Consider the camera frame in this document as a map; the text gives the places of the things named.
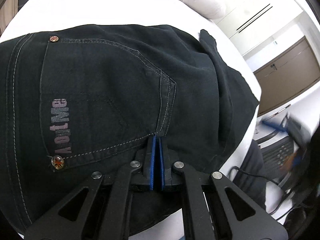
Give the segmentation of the black denim pants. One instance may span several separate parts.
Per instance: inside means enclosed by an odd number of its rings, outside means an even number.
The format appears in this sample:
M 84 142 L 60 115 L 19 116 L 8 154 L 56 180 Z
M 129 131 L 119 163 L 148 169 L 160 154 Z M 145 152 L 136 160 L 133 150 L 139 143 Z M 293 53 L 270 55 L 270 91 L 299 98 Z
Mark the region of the black denim pants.
M 19 233 L 151 137 L 220 169 L 258 100 L 216 40 L 169 25 L 82 25 L 1 43 L 1 211 Z

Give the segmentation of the white bed mattress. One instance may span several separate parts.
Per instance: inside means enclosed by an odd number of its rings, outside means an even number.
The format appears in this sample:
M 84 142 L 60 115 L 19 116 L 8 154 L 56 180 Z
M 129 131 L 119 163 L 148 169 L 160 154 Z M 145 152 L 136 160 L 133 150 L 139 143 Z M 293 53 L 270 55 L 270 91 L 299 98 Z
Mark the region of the white bed mattress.
M 168 24 L 193 37 L 204 29 L 215 38 L 225 63 L 242 74 L 257 98 L 261 96 L 255 75 L 227 36 L 179 0 L 29 0 L 11 20 L 1 41 L 85 24 Z

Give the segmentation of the brown wooden cabinet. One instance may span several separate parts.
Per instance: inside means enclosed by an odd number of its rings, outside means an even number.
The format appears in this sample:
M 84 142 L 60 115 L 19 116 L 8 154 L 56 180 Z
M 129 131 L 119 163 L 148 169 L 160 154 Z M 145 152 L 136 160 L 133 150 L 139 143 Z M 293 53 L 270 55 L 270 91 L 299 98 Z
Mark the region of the brown wooden cabinet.
M 319 81 L 319 63 L 302 37 L 254 72 L 261 87 L 258 116 L 267 114 L 304 93 Z

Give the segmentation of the white wardrobe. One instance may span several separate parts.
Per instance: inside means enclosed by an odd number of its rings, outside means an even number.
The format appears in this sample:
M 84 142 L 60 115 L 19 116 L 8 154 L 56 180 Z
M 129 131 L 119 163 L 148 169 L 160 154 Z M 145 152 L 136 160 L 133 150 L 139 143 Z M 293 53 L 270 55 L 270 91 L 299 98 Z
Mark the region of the white wardrobe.
M 289 24 L 303 9 L 295 0 L 223 0 L 226 15 L 214 23 L 241 55 Z

